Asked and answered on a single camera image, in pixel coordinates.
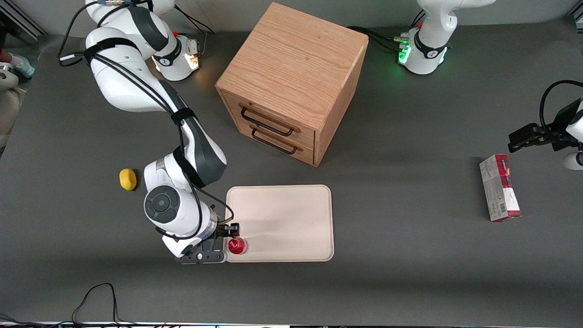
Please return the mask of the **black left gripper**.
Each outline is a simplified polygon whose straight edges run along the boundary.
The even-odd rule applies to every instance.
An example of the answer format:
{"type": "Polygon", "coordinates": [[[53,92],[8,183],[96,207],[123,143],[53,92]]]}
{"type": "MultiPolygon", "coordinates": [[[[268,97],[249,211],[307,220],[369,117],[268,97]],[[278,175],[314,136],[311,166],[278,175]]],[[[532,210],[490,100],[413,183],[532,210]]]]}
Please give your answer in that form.
{"type": "Polygon", "coordinates": [[[580,105],[580,101],[574,101],[565,106],[557,112],[555,119],[547,124],[545,123],[545,106],[542,104],[539,108],[541,125],[527,124],[522,129],[510,133],[508,135],[508,151],[514,153],[522,148],[537,145],[541,141],[542,133],[545,134],[545,138],[551,143],[555,152],[566,148],[581,148],[581,142],[567,133],[567,127],[576,117],[580,105]]]}

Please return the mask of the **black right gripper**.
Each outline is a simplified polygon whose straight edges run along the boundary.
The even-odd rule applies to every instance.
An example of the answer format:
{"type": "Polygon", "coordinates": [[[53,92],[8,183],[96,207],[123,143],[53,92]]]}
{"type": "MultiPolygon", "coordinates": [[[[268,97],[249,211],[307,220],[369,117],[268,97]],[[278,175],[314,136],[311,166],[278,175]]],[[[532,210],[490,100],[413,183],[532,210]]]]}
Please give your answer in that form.
{"type": "Polygon", "coordinates": [[[213,234],[213,251],[229,252],[231,238],[240,237],[240,224],[218,224],[213,234]]]}

